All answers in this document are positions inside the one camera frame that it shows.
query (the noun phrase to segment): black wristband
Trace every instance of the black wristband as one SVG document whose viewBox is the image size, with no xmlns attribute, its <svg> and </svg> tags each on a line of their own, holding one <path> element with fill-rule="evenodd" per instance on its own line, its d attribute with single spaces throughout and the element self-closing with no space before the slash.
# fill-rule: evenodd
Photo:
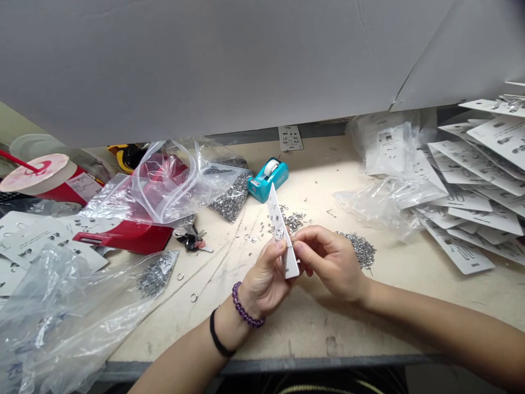
<svg viewBox="0 0 525 394">
<path fill-rule="evenodd" d="M 227 358 L 232 357 L 235 352 L 229 351 L 227 348 L 224 347 L 224 345 L 220 342 L 219 338 L 217 338 L 217 334 L 215 333 L 215 311 L 212 312 L 212 315 L 209 317 L 209 331 L 212 333 L 213 343 L 215 343 L 215 347 L 217 350 Z"/>
</svg>

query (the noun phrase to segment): purple bead bracelet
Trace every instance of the purple bead bracelet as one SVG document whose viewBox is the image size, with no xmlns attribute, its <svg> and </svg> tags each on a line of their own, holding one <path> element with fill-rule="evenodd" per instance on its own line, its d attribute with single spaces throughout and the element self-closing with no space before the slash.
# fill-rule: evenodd
<svg viewBox="0 0 525 394">
<path fill-rule="evenodd" d="M 239 302 L 239 286 L 241 285 L 240 282 L 237 282 L 233 289 L 231 290 L 231 295 L 234 299 L 235 309 L 237 309 L 237 312 L 239 312 L 239 315 L 241 315 L 242 319 L 247 322 L 250 326 L 255 328 L 261 328 L 264 324 L 265 318 L 262 319 L 254 319 L 249 314 L 246 313 L 244 308 L 242 307 L 241 303 Z"/>
</svg>

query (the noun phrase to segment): work table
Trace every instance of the work table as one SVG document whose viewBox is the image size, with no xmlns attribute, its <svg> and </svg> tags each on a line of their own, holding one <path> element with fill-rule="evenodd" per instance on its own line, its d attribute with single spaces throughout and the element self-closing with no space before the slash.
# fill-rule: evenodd
<svg viewBox="0 0 525 394">
<path fill-rule="evenodd" d="M 333 192 L 358 189 L 371 182 L 371 177 L 360 171 L 361 158 L 350 141 L 336 136 L 307 138 L 303 143 L 304 150 L 287 153 L 280 151 L 278 141 L 235 145 L 231 149 L 248 161 L 254 173 L 270 157 L 281 155 L 290 176 L 277 191 L 279 202 L 289 207 L 287 213 L 306 213 L 305 220 L 312 224 L 332 231 L 355 231 L 371 242 L 377 253 L 371 270 L 364 270 L 365 275 L 466 306 L 525 330 L 525 267 L 487 253 L 496 267 L 465 276 L 428 232 L 417 234 L 407 245 L 385 230 L 356 220 L 332 197 Z M 173 342 L 209 316 L 231 293 L 233 284 L 244 278 L 271 239 L 267 215 L 266 205 L 251 196 L 234 224 L 203 209 L 197 214 L 196 226 L 207 233 L 204 240 L 213 253 L 186 253 L 182 244 L 171 239 L 167 248 L 181 252 L 164 294 L 156 301 L 158 308 L 111 356 L 102 380 L 137 379 Z M 265 225 L 263 233 L 261 222 Z M 246 234 L 256 236 L 257 242 L 245 240 Z M 130 258 L 136 256 L 119 252 L 110 261 Z M 193 293 L 198 294 L 194 303 L 190 301 Z M 224 373 L 421 362 L 439 358 L 436 353 L 403 329 L 334 298 L 316 276 L 303 275 Z"/>
</svg>

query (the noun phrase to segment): tape dispenser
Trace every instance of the tape dispenser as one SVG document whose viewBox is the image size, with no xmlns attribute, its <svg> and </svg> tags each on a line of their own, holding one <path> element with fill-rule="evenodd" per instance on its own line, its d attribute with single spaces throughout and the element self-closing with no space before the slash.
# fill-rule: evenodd
<svg viewBox="0 0 525 394">
<path fill-rule="evenodd" d="M 265 202 L 270 195 L 272 183 L 277 190 L 288 179 L 288 165 L 271 158 L 255 178 L 248 180 L 248 192 L 259 202 Z"/>
</svg>

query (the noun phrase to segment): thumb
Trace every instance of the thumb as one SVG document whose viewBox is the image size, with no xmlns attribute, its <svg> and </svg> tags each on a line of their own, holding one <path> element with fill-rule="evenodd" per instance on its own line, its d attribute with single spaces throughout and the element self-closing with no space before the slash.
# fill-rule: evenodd
<svg viewBox="0 0 525 394">
<path fill-rule="evenodd" d="M 302 241 L 295 241 L 294 252 L 302 263 L 306 263 L 317 275 L 322 275 L 326 267 L 326 261 L 315 253 L 308 244 Z"/>
<path fill-rule="evenodd" d="M 259 261 L 262 265 L 267 267 L 272 267 L 275 263 L 275 260 L 282 256 L 284 252 L 286 251 L 286 241 L 281 240 L 277 242 L 276 244 L 269 245 L 262 256 L 260 257 Z"/>
</svg>

